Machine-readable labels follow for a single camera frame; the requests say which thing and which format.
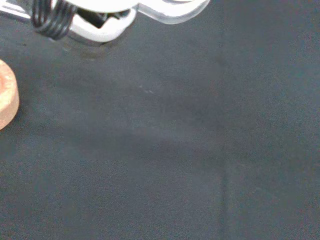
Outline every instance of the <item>black spring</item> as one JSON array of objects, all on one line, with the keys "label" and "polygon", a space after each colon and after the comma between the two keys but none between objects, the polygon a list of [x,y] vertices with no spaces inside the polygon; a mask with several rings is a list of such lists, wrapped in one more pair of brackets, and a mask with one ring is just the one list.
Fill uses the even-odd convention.
[{"label": "black spring", "polygon": [[59,40],[68,34],[78,8],[64,0],[51,5],[52,0],[33,0],[31,21],[37,33]]}]

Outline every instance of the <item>cork disc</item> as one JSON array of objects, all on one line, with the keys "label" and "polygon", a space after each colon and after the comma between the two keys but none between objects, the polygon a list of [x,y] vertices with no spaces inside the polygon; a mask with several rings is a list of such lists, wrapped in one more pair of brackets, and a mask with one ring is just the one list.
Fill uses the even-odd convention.
[{"label": "cork disc", "polygon": [[0,130],[15,117],[18,106],[19,94],[15,74],[0,59]]}]

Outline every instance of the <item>dark tabletop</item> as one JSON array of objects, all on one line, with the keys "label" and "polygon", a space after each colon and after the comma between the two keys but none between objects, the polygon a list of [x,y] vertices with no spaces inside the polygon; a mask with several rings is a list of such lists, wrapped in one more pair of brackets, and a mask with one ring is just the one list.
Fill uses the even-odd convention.
[{"label": "dark tabletop", "polygon": [[20,93],[1,240],[320,239],[317,1],[140,14],[102,53],[74,47],[0,17]]}]

